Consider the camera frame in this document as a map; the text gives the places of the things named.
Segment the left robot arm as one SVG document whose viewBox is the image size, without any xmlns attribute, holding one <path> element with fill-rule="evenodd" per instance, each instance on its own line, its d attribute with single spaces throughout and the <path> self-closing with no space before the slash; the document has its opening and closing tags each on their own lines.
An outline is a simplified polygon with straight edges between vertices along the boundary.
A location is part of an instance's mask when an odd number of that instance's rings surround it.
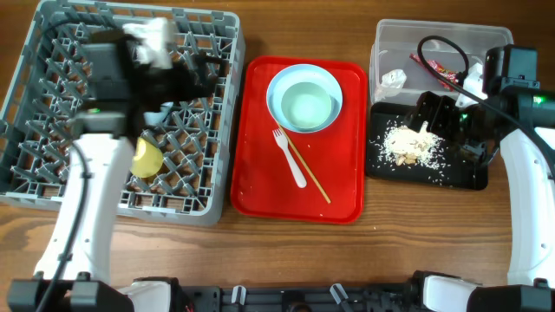
<svg viewBox="0 0 555 312">
<path fill-rule="evenodd" d="M 137 62 L 132 48 L 147 42 L 121 30 L 92 35 L 86 45 L 95 96 L 77 110 L 70 137 L 69 178 L 55 230 L 30 279 L 10 285 L 13 311 L 191 311 L 174 277 L 136 279 L 125 289 L 109 283 L 109 250 L 121 192 L 131 169 L 145 113 L 167 102 L 210 96 L 222 60 L 205 53 L 175 62 L 164 41 Z"/>
</svg>

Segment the red snack wrapper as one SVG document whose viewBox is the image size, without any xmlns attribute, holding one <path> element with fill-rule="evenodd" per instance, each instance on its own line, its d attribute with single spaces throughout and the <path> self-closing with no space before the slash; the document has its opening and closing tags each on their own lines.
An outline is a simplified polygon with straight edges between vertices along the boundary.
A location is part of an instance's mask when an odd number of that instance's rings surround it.
<svg viewBox="0 0 555 312">
<path fill-rule="evenodd" d="M 419 64 L 421 67 L 423 67 L 428 73 L 430 73 L 430 71 L 428 70 L 428 68 L 431 68 L 434 72 L 437 72 L 439 75 L 441 75 L 443 77 L 443 79 L 439 79 L 437 78 L 437 81 L 447 90 L 449 91 L 453 91 L 454 89 L 447 83 L 447 81 L 450 81 L 451 83 L 455 84 L 455 85 L 460 85 L 460 83 L 462 82 L 462 78 L 460 75 L 460 72 L 455 72 L 451 69 L 447 69 L 445 68 L 443 65 L 441 65 L 440 63 L 438 63 L 437 61 L 434 60 L 430 60 L 427 61 L 427 66 L 424 65 L 424 62 L 421 60 L 421 58 L 416 55 L 416 54 L 411 54 L 409 56 L 409 58 L 413 61 L 415 61 L 417 64 Z"/>
</svg>

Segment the yellow cup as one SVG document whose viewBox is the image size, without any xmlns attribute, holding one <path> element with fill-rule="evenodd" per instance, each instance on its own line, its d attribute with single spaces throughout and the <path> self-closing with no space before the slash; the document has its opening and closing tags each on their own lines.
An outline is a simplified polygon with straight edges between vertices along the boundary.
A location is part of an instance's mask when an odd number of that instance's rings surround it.
<svg viewBox="0 0 555 312">
<path fill-rule="evenodd" d="M 155 175 L 162 165 L 161 150 L 147 140 L 138 138 L 130 172 L 138 178 L 149 178 Z"/>
</svg>

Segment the white napkin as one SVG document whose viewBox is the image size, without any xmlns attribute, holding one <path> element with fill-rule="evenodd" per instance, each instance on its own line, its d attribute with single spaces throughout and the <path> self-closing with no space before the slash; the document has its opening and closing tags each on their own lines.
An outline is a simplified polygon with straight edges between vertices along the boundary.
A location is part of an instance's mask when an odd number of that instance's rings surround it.
<svg viewBox="0 0 555 312">
<path fill-rule="evenodd" d="M 407 76 L 402 69 L 394 69 L 384 74 L 381 83 L 375 89 L 375 100 L 382 101 L 398 95 L 406 80 Z"/>
</svg>

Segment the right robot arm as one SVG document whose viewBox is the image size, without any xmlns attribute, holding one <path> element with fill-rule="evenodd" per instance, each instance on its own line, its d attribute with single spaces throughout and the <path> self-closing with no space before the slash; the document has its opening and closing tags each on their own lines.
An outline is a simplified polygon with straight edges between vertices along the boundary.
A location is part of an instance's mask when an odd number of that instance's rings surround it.
<svg viewBox="0 0 555 312">
<path fill-rule="evenodd" d="M 473 100 L 466 107 L 427 91 L 405 119 L 425 127 L 483 166 L 477 145 L 495 143 L 510 187 L 512 255 L 505 286 L 484 287 L 458 277 L 424 273 L 418 299 L 431 311 L 552 311 L 554 309 L 554 94 L 537 80 L 536 49 L 508 44 L 486 52 L 482 91 L 463 88 L 469 73 L 452 82 L 428 62 L 423 67 Z"/>
</svg>

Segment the light green bowl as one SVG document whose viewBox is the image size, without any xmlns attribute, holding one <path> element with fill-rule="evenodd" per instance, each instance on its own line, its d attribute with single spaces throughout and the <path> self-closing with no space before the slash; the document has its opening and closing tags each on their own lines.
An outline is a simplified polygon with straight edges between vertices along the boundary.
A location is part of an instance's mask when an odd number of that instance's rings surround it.
<svg viewBox="0 0 555 312">
<path fill-rule="evenodd" d="M 331 116 L 332 99 L 328 92 L 313 82 L 299 82 L 284 92 L 281 111 L 288 128 L 312 132 L 322 127 Z"/>
</svg>

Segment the rice and food scraps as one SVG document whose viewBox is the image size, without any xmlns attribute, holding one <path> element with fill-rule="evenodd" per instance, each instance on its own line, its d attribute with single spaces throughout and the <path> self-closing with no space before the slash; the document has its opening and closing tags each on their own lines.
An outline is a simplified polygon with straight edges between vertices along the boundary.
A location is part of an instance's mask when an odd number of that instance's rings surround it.
<svg viewBox="0 0 555 312">
<path fill-rule="evenodd" d="M 371 178 L 442 185 L 448 178 L 449 164 L 443 139 L 387 121 L 373 130 L 367 151 L 367 175 Z"/>
</svg>

